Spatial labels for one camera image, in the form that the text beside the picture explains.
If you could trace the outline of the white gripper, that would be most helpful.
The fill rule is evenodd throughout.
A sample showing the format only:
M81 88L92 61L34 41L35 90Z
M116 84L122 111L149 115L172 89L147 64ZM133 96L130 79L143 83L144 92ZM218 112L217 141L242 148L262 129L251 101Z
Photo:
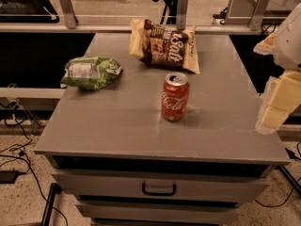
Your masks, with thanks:
M301 3L280 25L277 32L257 43L253 51L272 55L274 62L284 70L301 70ZM285 71L279 78L270 76L259 109L255 129L270 135L301 105L301 72Z

